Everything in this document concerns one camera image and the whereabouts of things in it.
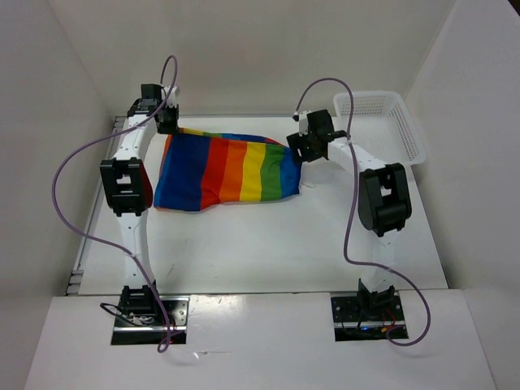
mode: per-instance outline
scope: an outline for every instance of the white wall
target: white wall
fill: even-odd
[[[112,114],[179,56],[184,114],[292,113],[314,79],[405,93],[453,0],[50,0]],[[338,86],[309,103],[332,107]]]
[[[0,46],[0,387],[11,390],[24,386],[79,242],[54,214],[54,170],[67,151],[109,132],[111,120],[46,1],[2,2]],[[63,175],[59,198],[80,226],[104,149]]]
[[[499,389],[518,389],[520,17],[507,0],[457,0],[406,102],[448,280],[466,289]]]

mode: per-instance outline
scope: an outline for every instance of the colorful fabric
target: colorful fabric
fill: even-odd
[[[167,138],[154,205],[199,211],[277,201],[299,193],[300,173],[291,150],[269,138],[185,128]]]

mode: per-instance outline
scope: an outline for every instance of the purple hose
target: purple hose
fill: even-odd
[[[390,273],[392,273],[394,275],[399,276],[400,278],[405,280],[410,286],[412,286],[412,288],[415,290],[415,292],[421,298],[422,303],[424,304],[424,308],[426,309],[427,320],[426,320],[426,326],[424,327],[424,331],[422,331],[422,334],[417,339],[409,341],[407,343],[400,343],[400,342],[394,341],[394,340],[392,340],[390,338],[390,333],[393,330],[395,330],[395,329],[397,329],[399,327],[402,327],[402,325],[394,327],[390,331],[387,331],[385,333],[385,335],[386,335],[388,341],[390,341],[394,345],[399,345],[400,347],[410,347],[411,345],[416,345],[422,339],[424,339],[424,337],[426,337],[426,334],[430,331],[430,326],[431,326],[430,306],[428,305],[428,302],[427,302],[426,298],[424,297],[423,293],[421,292],[421,290],[419,290],[417,285],[414,282],[412,282],[410,280],[410,278],[408,278],[408,276],[401,274],[399,271],[393,270],[389,266],[385,266],[385,265],[379,264],[377,262],[357,262],[357,261],[354,261],[351,258],[349,258],[349,251],[348,251],[348,249],[349,249],[350,232],[352,231],[352,224],[353,224],[353,221],[354,221],[354,214],[355,214],[355,211],[356,211],[356,203],[358,201],[358,195],[359,195],[358,159],[356,158],[356,151],[354,150],[352,142],[350,142],[350,138],[351,138],[351,136],[350,136],[350,127],[352,125],[352,117],[353,117],[353,113],[354,113],[354,97],[352,95],[352,90],[350,89],[350,87],[344,81],[342,81],[340,79],[336,79],[334,77],[324,77],[322,79],[318,79],[318,80],[310,83],[310,85],[305,89],[305,91],[303,92],[303,94],[300,97],[300,101],[298,102],[296,111],[300,110],[301,103],[303,102],[303,99],[306,96],[307,92],[309,92],[309,89],[311,89],[317,83],[321,83],[322,81],[335,81],[337,83],[340,83],[341,85],[343,85],[347,89],[347,91],[349,92],[349,96],[350,96],[350,113],[349,113],[349,122],[347,124],[346,133],[347,133],[347,140],[349,141],[350,152],[352,153],[352,160],[353,160],[353,167],[354,167],[354,192],[353,192],[352,205],[350,206],[349,221],[347,222],[347,230],[346,230],[346,232],[344,234],[344,245],[343,245],[344,259],[347,261],[347,263],[353,264],[354,266],[367,266],[367,267],[381,268],[381,269],[386,270],[386,271],[388,271],[388,272],[390,272]]]
[[[140,126],[142,126],[143,124],[146,124],[148,121],[152,120],[154,118],[155,115],[157,115],[162,109],[163,107],[167,104],[167,99],[170,97],[170,94],[171,94],[171,91],[173,90],[173,87],[175,86],[176,84],[176,80],[177,80],[177,68],[178,68],[178,63],[177,63],[177,58],[175,55],[170,55],[165,64],[164,64],[164,67],[162,69],[162,75],[161,75],[161,83],[163,82],[163,75],[164,75],[164,71],[166,70],[166,65],[168,64],[168,62],[170,61],[170,59],[173,59],[173,62],[175,64],[175,73],[174,73],[174,76],[173,76],[173,81],[171,82],[171,85],[170,85],[170,88],[168,89],[167,93],[166,93],[166,97],[162,100],[161,104],[159,105],[159,107],[157,107],[157,109],[149,116],[147,117],[145,120],[143,120],[142,122],[136,124],[135,126],[132,126],[131,128],[128,128],[122,132],[117,132],[117,133],[114,133],[114,134],[110,134],[109,136],[103,136],[101,138],[98,138],[97,140],[94,140],[94,141],[90,141],[88,144],[85,144],[81,147],[79,147],[78,149],[74,150],[72,153],[70,153],[63,161],[61,164],[59,164],[59,167],[58,167],[58,170],[56,171],[56,173],[54,174],[54,178],[52,179],[52,202],[53,202],[53,205],[54,205],[54,209],[56,210],[56,213],[58,214],[58,217],[62,220],[63,223],[65,223],[65,225],[71,229],[75,234],[79,235],[79,236],[83,236],[85,238],[88,238],[90,240],[93,240],[93,241],[97,241],[97,242],[101,242],[102,244],[106,244],[106,245],[109,245],[109,246],[113,246],[114,248],[116,249],[120,249],[122,250],[123,252],[125,252],[130,258],[132,258],[132,260],[136,263],[137,265],[137,268],[139,268],[139,271],[141,272],[141,274],[143,275],[143,277],[145,278],[146,280],[146,283],[148,284],[150,290],[152,290],[152,293],[154,295],[154,298],[155,298],[155,301],[157,301],[158,305],[159,305],[159,308],[161,310],[161,313],[162,313],[162,316],[164,317],[164,321],[167,325],[167,336],[161,340],[161,342],[159,343],[158,347],[157,347],[157,351],[159,353],[163,353],[165,352],[167,349],[168,349],[168,346],[170,345],[170,340],[171,340],[171,337],[173,336],[172,332],[171,332],[171,323],[170,323],[170,318],[168,317],[168,313],[167,313],[167,310],[166,308],[164,307],[164,304],[163,302],[161,301],[161,297],[159,296],[158,294],[158,291],[157,289],[155,288],[155,285],[152,283],[152,281],[150,280],[149,276],[146,274],[146,271],[145,269],[143,268],[143,266],[141,265],[141,262],[139,261],[139,259],[128,249],[126,249],[125,247],[123,247],[122,245],[119,245],[115,242],[112,242],[112,241],[108,241],[108,240],[103,240],[102,238],[99,238],[99,237],[95,237],[95,236],[91,236],[89,235],[88,233],[85,233],[85,232],[82,232],[80,229],[78,229],[77,227],[75,227],[74,225],[72,225],[72,223],[70,223],[67,218],[65,218],[65,215],[63,215],[63,212],[61,211],[61,209],[59,208],[59,204],[58,204],[58,199],[56,198],[56,186],[58,184],[58,178],[59,178],[59,175],[61,174],[63,168],[67,165],[67,163],[72,159],[74,158],[79,152],[89,148],[90,146],[92,145],[96,145],[97,143],[99,142],[103,142],[103,141],[106,141],[106,140],[110,140],[111,138],[116,138],[116,137],[120,137],[124,134],[128,134],[130,132],[133,132],[134,130],[137,130]]]

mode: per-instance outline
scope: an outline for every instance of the purple cable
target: purple cable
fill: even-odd
[[[56,171],[56,173],[54,174],[54,178],[52,179],[52,203],[54,205],[54,209],[56,210],[56,214],[58,214],[58,217],[62,220],[62,222],[69,229],[71,229],[75,234],[77,234],[79,236],[83,236],[83,237],[88,238],[90,240],[101,242],[102,244],[113,246],[116,249],[122,250],[130,258],[132,258],[132,260],[136,263],[137,268],[139,268],[139,271],[141,272],[141,274],[145,278],[146,283],[148,284],[150,290],[152,290],[152,293],[154,295],[155,301],[157,301],[157,303],[159,305],[159,308],[161,310],[162,316],[164,317],[164,321],[166,322],[166,325],[167,325],[167,336],[166,336],[166,338],[162,339],[161,342],[159,343],[159,345],[157,346],[157,352],[159,352],[159,353],[163,353],[163,352],[165,352],[168,349],[168,346],[170,345],[171,337],[173,335],[175,335],[175,333],[174,332],[172,333],[172,331],[171,331],[170,318],[168,317],[167,310],[164,307],[163,302],[161,301],[161,297],[159,296],[159,293],[158,293],[157,289],[155,288],[154,284],[152,283],[152,281],[150,280],[149,276],[146,274],[146,271],[143,268],[143,266],[141,265],[141,262],[139,261],[139,259],[130,250],[126,249],[122,245],[119,245],[119,244],[117,244],[115,242],[112,242],[112,241],[103,240],[102,238],[99,238],[99,237],[91,236],[88,233],[82,232],[79,228],[77,228],[74,225],[72,225],[72,223],[70,223],[67,220],[67,218],[65,218],[65,215],[63,215],[63,212],[59,208],[58,199],[56,197],[56,186],[58,184],[59,175],[61,174],[63,168],[79,152],[89,148],[92,145],[96,145],[99,142],[103,142],[103,141],[109,140],[111,138],[120,137],[120,136],[122,136],[124,134],[128,134],[130,132],[133,132],[134,130],[137,130],[140,126],[142,126],[143,124],[146,124],[148,121],[152,120],[154,118],[154,116],[157,115],[163,109],[163,107],[167,104],[167,99],[170,97],[171,91],[173,90],[173,87],[175,86],[176,79],[177,79],[177,68],[178,68],[177,58],[176,58],[175,55],[170,55],[167,58],[167,60],[166,60],[166,62],[164,64],[164,68],[162,69],[161,83],[162,83],[162,80],[163,80],[163,75],[164,75],[164,71],[166,69],[166,65],[168,64],[170,59],[173,59],[173,62],[175,64],[175,73],[174,73],[173,81],[171,82],[170,88],[168,89],[168,92],[166,93],[166,97],[162,100],[162,102],[159,105],[159,107],[157,107],[157,109],[150,116],[148,116],[145,120],[141,121],[140,123],[136,124],[135,126],[132,126],[131,128],[128,128],[128,129],[126,129],[126,130],[124,130],[122,132],[117,132],[117,133],[114,133],[114,134],[110,134],[109,136],[103,136],[101,138],[98,138],[97,140],[90,141],[89,143],[87,143],[87,144],[79,147],[78,149],[74,150],[72,153],[70,153],[62,161],[61,164],[59,164],[58,170]]]
[[[388,271],[388,272],[390,272],[390,273],[392,273],[394,275],[399,276],[400,278],[405,280],[410,286],[412,286],[412,288],[415,290],[415,292],[421,298],[422,303],[424,304],[424,308],[426,309],[427,320],[426,320],[426,326],[424,327],[424,331],[422,332],[422,334],[417,339],[412,340],[412,341],[407,342],[407,343],[400,343],[400,342],[394,341],[394,340],[392,340],[390,338],[390,333],[392,331],[394,331],[395,329],[399,328],[399,327],[403,327],[403,325],[394,327],[390,331],[387,331],[385,333],[385,335],[386,335],[388,341],[390,341],[394,345],[399,345],[400,347],[410,347],[412,345],[416,345],[422,339],[424,339],[424,337],[426,337],[426,334],[428,333],[428,331],[430,331],[430,326],[431,326],[430,306],[428,305],[428,302],[427,302],[426,298],[424,297],[423,293],[421,292],[421,290],[419,290],[417,285],[414,282],[412,282],[410,280],[410,278],[408,278],[408,276],[401,274],[399,271],[393,270],[389,266],[385,266],[383,264],[379,264],[378,262],[357,262],[357,261],[352,260],[351,258],[349,258],[349,251],[348,251],[348,249],[349,249],[350,232],[352,231],[352,224],[353,224],[353,221],[354,221],[354,214],[355,214],[355,211],[356,211],[356,203],[358,201],[358,195],[359,195],[358,159],[356,158],[356,151],[354,150],[352,142],[350,142],[350,139],[351,139],[350,127],[352,125],[352,117],[353,117],[353,113],[354,113],[354,97],[352,95],[352,90],[350,89],[350,87],[344,81],[342,81],[340,79],[336,79],[334,77],[323,77],[322,79],[318,79],[318,80],[310,83],[310,85],[306,88],[306,90],[303,92],[303,94],[300,97],[300,101],[298,102],[298,105],[296,107],[296,112],[298,112],[300,110],[301,103],[303,102],[303,99],[306,96],[307,92],[309,92],[309,89],[311,89],[317,83],[321,83],[322,81],[335,81],[337,83],[340,83],[341,85],[343,85],[347,89],[347,91],[349,92],[349,96],[350,96],[350,113],[349,113],[349,122],[347,124],[346,133],[347,133],[347,140],[349,141],[350,152],[352,153],[352,160],[353,160],[353,166],[354,166],[354,192],[353,192],[352,205],[350,206],[349,221],[347,222],[347,230],[346,230],[346,232],[344,234],[344,245],[343,245],[344,259],[347,261],[347,263],[353,264],[354,266],[367,266],[367,267],[381,268],[381,269],[386,270],[386,271]]]

